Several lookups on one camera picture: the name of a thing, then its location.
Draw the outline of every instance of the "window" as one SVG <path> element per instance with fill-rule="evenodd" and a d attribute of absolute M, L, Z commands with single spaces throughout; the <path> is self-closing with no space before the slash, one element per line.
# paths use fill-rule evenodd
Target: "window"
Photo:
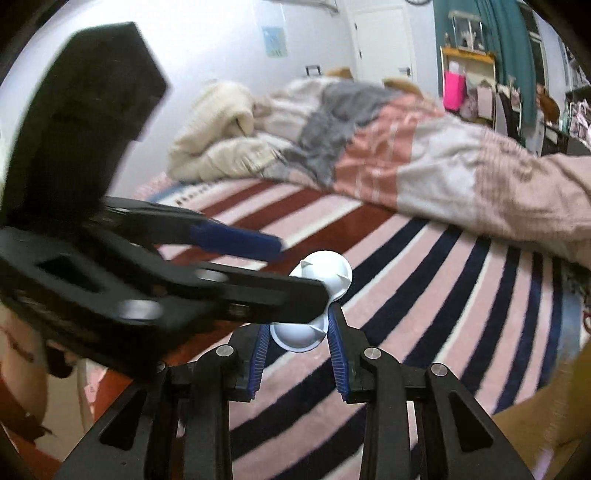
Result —
<path fill-rule="evenodd" d="M 562 54 L 562 64 L 564 66 L 564 80 L 566 83 L 566 89 L 572 90 L 573 89 L 573 80 L 570 74 L 570 65 L 568 60 L 568 54 L 566 53 L 567 47 L 562 42 L 562 39 L 559 40 L 560 42 L 560 53 Z"/>
<path fill-rule="evenodd" d="M 540 37 L 540 31 L 538 29 L 538 23 L 535 20 L 535 15 L 532 9 L 525 3 L 519 1 L 519 10 L 525 21 L 525 26 L 530 34 L 531 52 L 534 56 L 534 69 L 535 69 L 535 81 L 540 85 L 548 86 L 548 70 L 546 68 L 546 53 L 544 51 L 544 44 L 542 37 Z"/>

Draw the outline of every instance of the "navy blue stripe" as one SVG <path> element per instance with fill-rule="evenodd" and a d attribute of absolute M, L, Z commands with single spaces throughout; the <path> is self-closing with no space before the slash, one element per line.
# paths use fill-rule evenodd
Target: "navy blue stripe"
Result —
<path fill-rule="evenodd" d="M 461 233 L 458 227 L 449 226 L 417 269 L 361 328 L 370 344 L 379 345 L 396 328 L 431 283 Z M 332 365 L 330 360 L 327 360 L 256 418 L 244 422 L 231 431 L 232 460 L 289 429 L 326 398 L 334 388 Z"/>
<path fill-rule="evenodd" d="M 365 406 L 357 411 L 345 425 L 316 450 L 310 452 L 291 468 L 284 470 L 273 480 L 301 480 L 307 478 L 320 479 L 331 473 L 344 459 L 357 453 L 363 441 L 352 442 L 352 439 L 363 438 L 365 430 Z"/>
<path fill-rule="evenodd" d="M 515 247 L 508 248 L 501 283 L 492 304 L 491 314 L 486 322 L 480 342 L 470 357 L 468 366 L 462 375 L 461 381 L 472 395 L 475 395 L 480 388 L 482 378 L 495 354 L 496 344 L 501 338 L 501 332 L 509 312 L 509 304 L 513 297 L 520 255 L 521 251 L 519 249 Z"/>
<path fill-rule="evenodd" d="M 396 258 L 402 250 L 409 244 L 409 242 L 417 236 L 417 234 L 428 224 L 427 220 L 422 218 L 413 218 L 405 226 L 403 226 L 396 234 L 371 254 L 366 260 L 361 262 L 353 269 L 353 282 L 349 287 L 347 293 L 340 299 L 339 303 L 345 305 L 350 299 L 359 293 L 359 291 L 366 286 L 373 278 L 375 278 L 382 269 Z M 269 350 L 267 351 L 267 361 L 265 366 L 268 367 L 276 362 L 285 350 L 277 345 L 275 342 L 269 343 Z"/>
<path fill-rule="evenodd" d="M 517 393 L 523 382 L 527 365 L 530 363 L 531 350 L 534 346 L 535 330 L 538 327 L 543 276 L 544 257 L 540 254 L 534 254 L 531 266 L 530 297 L 527 301 L 527 311 L 525 312 L 523 330 L 521 331 L 519 344 L 515 351 L 515 357 L 513 358 L 509 378 L 507 379 L 503 393 L 499 398 L 495 413 L 499 413 L 515 403 L 515 398 L 517 397 Z"/>
<path fill-rule="evenodd" d="M 449 226 L 417 269 L 375 313 L 371 321 L 361 328 L 370 345 L 379 346 L 398 326 L 429 286 L 461 234 L 458 227 Z"/>
<path fill-rule="evenodd" d="M 550 375 L 556 363 L 558 342 L 562 330 L 562 260 L 556 257 L 552 259 L 552 285 L 554 289 L 552 293 L 552 317 L 550 320 L 550 331 L 548 333 L 548 344 L 540 371 L 538 389 L 547 385 L 550 380 Z"/>
<path fill-rule="evenodd" d="M 417 367 L 426 368 L 428 365 L 433 363 L 437 354 L 440 352 L 441 347 L 449 337 L 454 325 L 462 315 L 466 303 L 470 297 L 470 294 L 478 280 L 478 276 L 482 271 L 486 256 L 491 246 L 490 239 L 480 237 L 476 240 L 472 252 L 470 253 L 466 265 L 462 270 L 456 284 L 452 288 L 452 291 L 447 296 L 443 303 L 441 310 L 435 316 L 433 323 L 427 329 L 427 331 L 437 332 L 437 335 L 441 335 L 441 338 L 436 338 L 434 335 L 433 341 L 421 342 L 416 344 L 413 350 L 406 357 L 404 363 L 407 365 L 415 365 Z M 413 360 L 413 364 L 408 362 L 409 359 Z M 349 422 L 357 422 L 356 418 L 351 418 L 343 427 L 341 427 L 333 437 L 327 442 L 322 444 L 319 448 L 302 458 L 301 461 L 294 464 L 291 468 L 286 470 L 283 474 L 287 476 L 285 478 L 309 478 L 309 479 L 320 479 L 328 472 L 331 472 L 339 466 L 347 457 L 333 458 L 330 455 L 335 449 L 344 448 L 348 452 L 355 453 L 359 447 L 363 444 L 364 429 L 359 429 L 354 432 L 349 428 Z M 340 434 L 341 430 L 345 430 L 347 434 Z M 417 470 L 420 465 L 421 451 L 418 448 L 414 448 L 411 451 L 411 464 L 416 466 Z M 316 474 L 317 471 L 324 472 L 322 475 Z"/>
<path fill-rule="evenodd" d="M 449 227 L 417 269 L 361 329 L 371 344 L 381 344 L 407 315 L 439 271 L 461 233 L 460 229 Z M 434 359 L 437 351 L 430 355 Z M 363 443 L 364 427 L 361 422 L 361 418 L 365 418 L 363 411 L 353 415 L 328 441 L 278 475 L 277 478 L 322 478 L 337 468 Z"/>
<path fill-rule="evenodd" d="M 418 341 L 404 363 L 412 367 L 427 368 L 435 360 L 435 356 L 451 335 L 453 328 L 460 319 L 466 303 L 478 281 L 480 272 L 491 247 L 491 239 L 479 237 L 466 261 L 462 273 L 458 277 L 451 292 L 435 315 L 433 322 Z"/>

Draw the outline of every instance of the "teal curtain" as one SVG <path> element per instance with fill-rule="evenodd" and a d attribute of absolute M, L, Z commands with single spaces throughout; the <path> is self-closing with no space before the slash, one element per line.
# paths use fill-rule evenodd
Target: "teal curtain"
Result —
<path fill-rule="evenodd" d="M 530 36 L 517 5 L 517 0 L 433 0 L 435 31 L 437 36 L 437 61 L 439 63 L 439 91 L 443 91 L 439 48 L 445 44 L 448 32 L 453 42 L 450 10 L 459 10 L 482 18 L 486 48 L 496 55 L 497 81 L 507 85 L 509 77 L 515 77 L 521 88 L 523 123 L 535 124 L 535 69 Z"/>

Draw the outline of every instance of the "blanket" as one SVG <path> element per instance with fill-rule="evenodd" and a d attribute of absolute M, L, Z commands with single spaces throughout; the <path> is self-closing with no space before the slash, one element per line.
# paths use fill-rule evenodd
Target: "blanket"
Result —
<path fill-rule="evenodd" d="M 199 115 L 197 108 L 192 117 Z M 181 175 L 173 153 L 191 136 L 184 129 L 171 150 L 169 175 L 302 184 L 477 235 L 535 242 L 591 267 L 589 157 L 536 157 L 430 100 L 349 80 L 296 80 L 254 99 L 252 117 L 252 134 L 234 139 L 243 150 L 233 145 L 232 154 L 221 155 L 229 145 L 223 140 L 193 151 Z"/>
<path fill-rule="evenodd" d="M 249 138 L 254 132 L 253 107 L 254 97 L 246 87 L 233 82 L 209 85 L 170 149 L 171 176 L 179 180 L 192 180 L 196 175 L 204 179 L 236 176 L 236 167 L 231 170 L 234 159 L 271 160 L 268 144 Z M 208 155 L 202 155 L 206 149 Z"/>
<path fill-rule="evenodd" d="M 558 258 L 293 184 L 246 179 L 184 186 L 162 176 L 138 198 L 278 235 L 286 248 L 280 261 L 266 264 L 161 247 L 176 264 L 214 261 L 288 274 L 314 251 L 343 254 L 353 267 L 353 284 L 340 301 L 349 324 L 407 365 L 447 364 L 491 414 L 532 396 L 565 345 L 576 349 L 582 340 L 580 289 L 571 265 Z M 198 358 L 227 343 L 235 327 L 223 323 L 167 361 Z M 117 384 L 109 372 L 99 408 L 114 400 Z M 346 405 L 335 390 L 326 342 L 304 354 L 272 343 L 255 401 L 230 405 L 234 478 L 359 478 L 364 421 L 364 407 Z M 411 404 L 409 422 L 417 473 Z"/>

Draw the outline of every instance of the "person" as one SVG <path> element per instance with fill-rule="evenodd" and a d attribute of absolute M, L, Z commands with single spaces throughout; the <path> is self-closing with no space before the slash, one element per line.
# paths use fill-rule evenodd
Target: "person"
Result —
<path fill-rule="evenodd" d="M 536 92 L 537 97 L 535 102 L 538 106 L 538 109 L 542 110 L 544 114 L 544 120 L 546 122 L 555 124 L 560 117 L 560 107 L 548 94 L 548 90 L 546 90 L 543 85 L 538 83 L 536 85 Z"/>
<path fill-rule="evenodd" d="M 35 478 L 52 480 L 61 462 L 35 445 L 50 433 L 43 427 L 48 388 L 41 336 L 0 304 L 0 343 L 0 429 Z"/>

